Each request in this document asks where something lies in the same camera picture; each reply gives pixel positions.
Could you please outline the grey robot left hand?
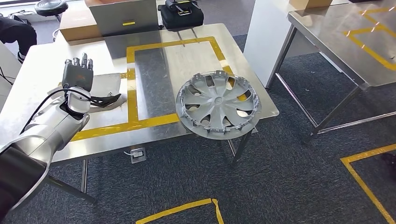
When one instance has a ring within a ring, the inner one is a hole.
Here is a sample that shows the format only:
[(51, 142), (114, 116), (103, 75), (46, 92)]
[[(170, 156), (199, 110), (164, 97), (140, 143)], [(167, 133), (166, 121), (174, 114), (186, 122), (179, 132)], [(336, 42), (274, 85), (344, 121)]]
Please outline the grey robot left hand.
[(81, 58), (73, 57), (65, 60), (62, 87), (79, 87), (88, 92), (93, 83), (93, 60), (83, 53)]

